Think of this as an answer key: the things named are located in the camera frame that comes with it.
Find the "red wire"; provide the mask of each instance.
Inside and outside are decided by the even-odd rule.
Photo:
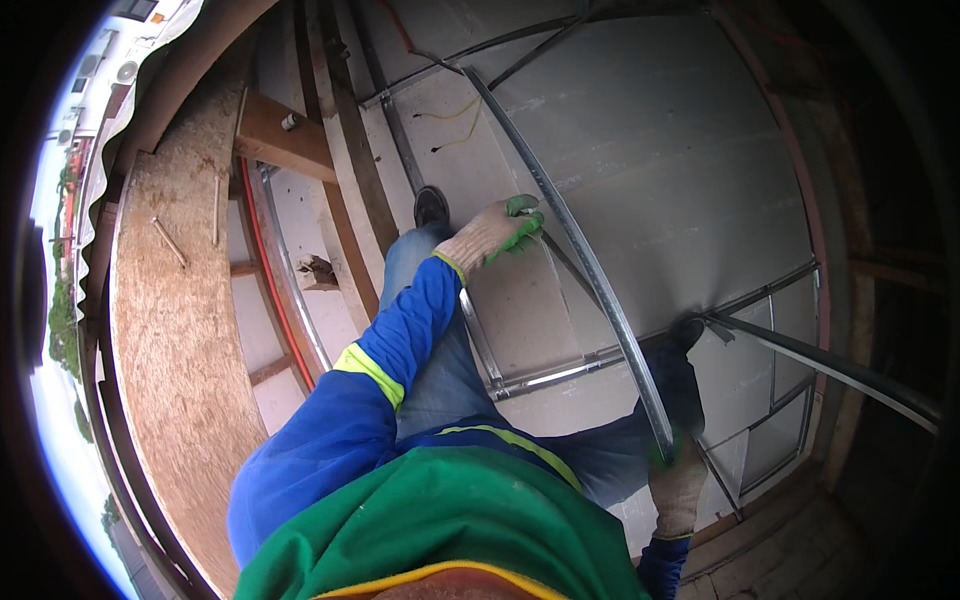
[[[267,262],[267,250],[263,247],[263,236],[260,235],[260,223],[256,218],[256,207],[253,205],[253,189],[250,187],[250,171],[247,169],[247,160],[245,158],[240,158],[240,168],[243,171],[243,184],[247,191],[247,206],[250,207],[253,237],[256,238],[256,247],[260,254],[260,264],[263,265],[263,273],[267,276],[267,287],[270,288],[270,294],[274,297],[276,312],[280,316],[280,323],[283,325],[283,335],[287,338],[287,344],[290,346],[290,350],[293,351],[294,357],[297,358],[297,364],[300,366],[300,372],[303,373],[307,387],[310,388],[310,391],[313,391],[313,377],[306,368],[306,363],[303,361],[303,355],[300,354],[300,348],[297,346],[297,342],[294,341],[294,333],[290,329],[290,322],[287,321],[287,314],[283,312],[283,304],[280,303],[280,295],[276,291],[274,274],[271,273],[270,263]]]
[[[407,33],[407,29],[403,27],[403,22],[400,21],[400,15],[396,13],[394,5],[387,2],[387,0],[379,0],[380,6],[387,9],[387,12],[390,13],[390,18],[394,20],[394,26],[396,30],[400,33],[400,37],[403,39],[403,47],[406,48],[407,54],[414,54],[417,50],[417,46],[414,46],[414,40],[410,39],[410,34]]]

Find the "knit glove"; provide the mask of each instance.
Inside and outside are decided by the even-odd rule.
[[[453,267],[467,285],[471,273],[501,253],[520,254],[537,243],[534,238],[543,233],[543,215],[534,210],[538,203],[530,194],[495,202],[431,255]]]
[[[665,465],[654,445],[650,454],[650,495],[657,506],[657,529],[654,538],[677,540],[693,535],[697,520],[697,501],[707,480],[704,464],[696,443],[687,434],[676,436],[677,460]]]

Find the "sky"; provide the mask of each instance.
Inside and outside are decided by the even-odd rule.
[[[60,205],[57,183],[65,162],[63,148],[58,147],[56,141],[44,143],[37,167],[34,204],[31,208],[31,217],[43,227],[44,239],[55,237],[54,221]],[[54,259],[51,244],[46,244],[44,250],[49,311],[53,303]],[[136,593],[127,570],[100,524],[100,514],[104,510],[109,488],[93,444],[88,444],[77,428],[73,404],[77,399],[79,384],[47,355],[50,347],[49,331],[43,347],[43,365],[31,377],[31,387],[36,405],[37,428],[47,464],[60,488],[66,508],[93,554],[116,586],[133,600]]]

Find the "blue long-sleeve shirt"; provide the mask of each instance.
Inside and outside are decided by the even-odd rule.
[[[461,420],[396,442],[396,410],[449,325],[461,285],[460,276],[441,258],[424,260],[411,286],[241,467],[227,528],[242,567],[291,519],[415,448],[495,450],[546,471],[564,482],[569,493],[579,494],[576,475],[559,457],[502,421]],[[429,511],[429,506],[422,508]],[[672,597],[688,540],[655,542],[644,551],[637,573],[655,598]]]

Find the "red pipe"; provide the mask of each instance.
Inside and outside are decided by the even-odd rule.
[[[287,339],[287,344],[290,346],[290,350],[293,351],[294,357],[297,359],[297,365],[300,366],[300,372],[303,373],[303,379],[306,380],[306,385],[312,392],[314,388],[313,377],[310,375],[310,370],[306,368],[306,363],[303,361],[303,355],[300,354],[300,348],[297,346],[297,342],[294,341],[294,332],[290,329],[290,322],[287,321],[287,314],[283,312],[283,304],[280,303],[280,294],[278,294],[276,291],[274,274],[271,273],[270,263],[267,262],[267,250],[263,247],[263,236],[260,235],[260,222],[256,218],[256,207],[253,205],[253,188],[250,187],[250,171],[247,169],[247,160],[245,158],[240,158],[240,168],[243,170],[243,184],[247,191],[247,206],[250,207],[250,221],[251,227],[253,228],[253,237],[256,238],[256,247],[260,254],[258,258],[260,260],[260,264],[263,265],[263,273],[267,276],[267,287],[270,288],[270,294],[274,297],[276,312],[280,317],[280,323],[283,325],[283,336]]]

